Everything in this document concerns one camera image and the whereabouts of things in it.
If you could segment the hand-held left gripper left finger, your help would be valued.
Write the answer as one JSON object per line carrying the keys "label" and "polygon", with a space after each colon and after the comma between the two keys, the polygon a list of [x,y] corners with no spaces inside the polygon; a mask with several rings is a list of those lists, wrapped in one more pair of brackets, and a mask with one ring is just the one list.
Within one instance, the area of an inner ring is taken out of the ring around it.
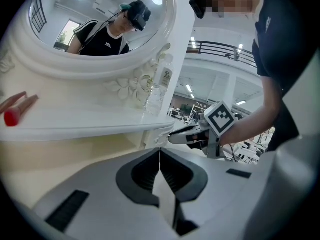
{"label": "hand-held left gripper left finger", "polygon": [[153,194],[160,150],[90,164],[46,193],[33,211],[72,240],[173,240]]}

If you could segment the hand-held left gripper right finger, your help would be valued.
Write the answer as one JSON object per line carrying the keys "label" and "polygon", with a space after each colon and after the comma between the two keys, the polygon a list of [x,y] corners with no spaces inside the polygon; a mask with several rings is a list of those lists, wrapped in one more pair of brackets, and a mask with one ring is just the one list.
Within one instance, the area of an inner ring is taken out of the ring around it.
{"label": "hand-held left gripper right finger", "polygon": [[262,195],[272,157],[250,165],[204,158],[179,150],[152,151],[157,172],[152,194],[163,219],[153,223],[154,240],[175,240],[199,232],[209,222],[218,227],[223,216],[234,214],[246,222]]}

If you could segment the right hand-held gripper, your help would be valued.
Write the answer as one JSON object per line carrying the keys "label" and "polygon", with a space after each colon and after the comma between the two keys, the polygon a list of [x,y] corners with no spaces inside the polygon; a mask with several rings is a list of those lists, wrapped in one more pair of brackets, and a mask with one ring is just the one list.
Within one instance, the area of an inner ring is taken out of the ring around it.
{"label": "right hand-held gripper", "polygon": [[190,149],[202,150],[207,158],[234,155],[233,147],[221,145],[221,137],[235,124],[236,119],[224,101],[216,103],[198,115],[199,125],[189,125],[168,135],[171,144],[187,144]]}

